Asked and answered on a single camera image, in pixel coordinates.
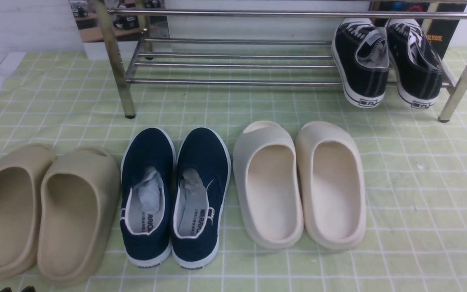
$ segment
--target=printed logo on insole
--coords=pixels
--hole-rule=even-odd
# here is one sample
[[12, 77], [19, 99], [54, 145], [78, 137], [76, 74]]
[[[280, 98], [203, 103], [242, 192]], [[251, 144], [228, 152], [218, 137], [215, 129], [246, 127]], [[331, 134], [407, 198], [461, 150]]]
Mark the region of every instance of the printed logo on insole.
[[191, 236], [196, 235], [200, 232], [206, 219], [206, 209], [195, 209], [194, 218], [192, 220]]
[[154, 228], [154, 216], [152, 214], [141, 213], [141, 231], [150, 232]]

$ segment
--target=metal shoe rack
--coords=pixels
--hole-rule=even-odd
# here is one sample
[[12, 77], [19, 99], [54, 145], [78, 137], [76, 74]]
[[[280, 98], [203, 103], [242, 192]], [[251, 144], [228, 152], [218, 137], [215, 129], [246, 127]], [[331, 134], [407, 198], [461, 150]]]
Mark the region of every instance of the metal shoe rack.
[[[183, 84], [183, 85], [238, 85], [238, 86], [341, 86], [340, 81], [317, 82], [317, 81], [260, 81], [260, 80], [216, 80], [216, 79], [154, 79], [135, 78], [135, 67], [156, 67], [156, 68], [212, 68], [212, 69], [336, 69], [335, 65], [271, 65], [271, 64], [228, 64], [228, 63], [198, 63], [198, 62], [158, 62], [143, 61], [144, 57], [149, 58], [189, 58], [189, 59], [288, 59], [288, 60], [330, 60], [332, 56], [291, 56], [291, 55], [228, 55], [228, 54], [179, 54], [177, 52], [153, 52], [152, 43], [186, 43], [186, 44], [227, 44], [227, 45], [330, 45], [331, 41], [284, 41], [284, 40], [248, 40], [248, 39], [161, 39], [151, 37], [148, 30], [148, 17], [150, 15], [167, 16], [221, 16], [221, 17], [322, 17], [322, 18], [415, 18], [427, 19], [423, 22], [424, 31], [428, 31], [432, 19], [467, 19], [467, 13], [440, 13], [436, 12], [439, 3], [467, 4], [467, 0], [422, 0], [430, 2], [427, 12], [387, 12], [387, 11], [367, 11], [361, 13], [351, 12], [310, 12], [310, 11], [225, 11], [225, 10], [187, 10], [187, 9], [146, 9], [144, 0], [136, 0], [136, 8], [128, 9], [108, 9], [105, 0], [97, 0], [95, 3], [96, 13], [100, 22], [100, 28], [104, 38], [109, 61], [115, 77], [118, 93], [122, 101], [126, 118], [135, 118], [135, 105], [131, 98], [130, 84]], [[348, 5], [351, 1], [343, 0]], [[404, 2], [420, 2], [420, 0], [404, 0]], [[135, 52], [127, 70], [122, 63], [117, 39], [113, 30], [111, 15], [137, 15], [139, 25], [142, 29], [141, 38], [137, 43]], [[440, 122], [448, 122], [459, 102], [467, 90], [467, 66], [458, 80], [453, 77], [450, 70], [441, 62], [445, 78], [445, 87], [450, 96], [441, 114]]]

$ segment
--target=green checkered mat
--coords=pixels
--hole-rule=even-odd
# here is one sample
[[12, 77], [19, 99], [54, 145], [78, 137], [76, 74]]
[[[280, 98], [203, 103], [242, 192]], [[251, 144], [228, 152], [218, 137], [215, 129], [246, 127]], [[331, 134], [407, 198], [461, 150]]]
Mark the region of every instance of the green checkered mat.
[[[460, 74], [467, 49], [446, 61]], [[326, 80], [337, 72], [312, 70], [144, 70], [154, 78]], [[118, 211], [104, 261], [89, 281], [57, 288], [34, 266], [0, 281], [0, 290], [33, 285], [37, 292], [467, 292], [467, 94], [447, 124], [436, 116], [448, 97], [413, 111], [388, 88], [376, 109], [349, 105], [341, 88], [131, 86], [137, 118], [124, 118], [108, 61], [82, 52], [27, 54], [0, 92], [0, 157], [30, 142], [54, 145], [58, 155], [98, 146], [120, 161], [141, 130], [159, 126], [176, 144], [208, 126], [230, 151], [243, 128], [272, 120], [295, 137], [311, 120], [347, 130], [362, 155], [367, 185], [367, 231], [347, 252], [317, 246], [304, 232], [286, 251], [249, 239], [232, 179], [223, 212], [219, 253], [206, 268], [188, 271], [169, 258], [140, 269], [126, 261]]]

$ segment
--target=tan slide sandal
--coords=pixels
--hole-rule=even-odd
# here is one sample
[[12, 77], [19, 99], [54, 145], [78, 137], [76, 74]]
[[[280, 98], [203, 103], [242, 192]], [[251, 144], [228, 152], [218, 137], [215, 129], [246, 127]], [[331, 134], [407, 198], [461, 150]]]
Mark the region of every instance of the tan slide sandal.
[[295, 146], [278, 124], [250, 124], [233, 148], [233, 173], [246, 232], [267, 249], [288, 248], [302, 235]]
[[330, 249], [356, 246], [366, 224], [365, 183], [356, 143], [334, 124], [309, 122], [295, 144], [307, 233]]
[[24, 272], [37, 258], [41, 181], [54, 160], [44, 144], [0, 159], [0, 279]]
[[78, 148], [52, 164], [41, 185], [37, 266], [45, 280], [71, 285], [96, 272], [119, 190], [118, 165], [102, 149]]

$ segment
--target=shoe insole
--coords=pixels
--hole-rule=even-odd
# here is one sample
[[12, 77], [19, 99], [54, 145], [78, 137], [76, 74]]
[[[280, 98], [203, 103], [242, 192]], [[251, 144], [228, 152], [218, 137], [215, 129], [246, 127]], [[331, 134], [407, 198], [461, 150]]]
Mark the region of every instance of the shoe insole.
[[187, 195], [181, 187], [179, 210], [180, 224], [178, 234], [180, 236], [195, 236], [206, 224], [208, 215], [208, 199], [206, 193]]
[[248, 167], [246, 197], [253, 222], [269, 240], [283, 240], [296, 228], [293, 152], [285, 146], [259, 150]]
[[43, 268], [49, 274], [68, 275], [91, 253], [91, 240], [98, 226], [96, 194], [84, 179], [72, 174], [55, 174], [47, 182], [47, 209], [41, 232]]
[[127, 212], [128, 223], [133, 233], [151, 232], [158, 227], [165, 213], [163, 193], [160, 196], [160, 209], [157, 212], [146, 213], [141, 210], [141, 202], [137, 193], [131, 195], [131, 204]]
[[32, 230], [33, 186], [19, 167], [0, 172], [0, 267], [22, 255]]
[[360, 180], [350, 150], [338, 142], [320, 144], [313, 155], [311, 190], [315, 221], [329, 239], [354, 233], [360, 220]]

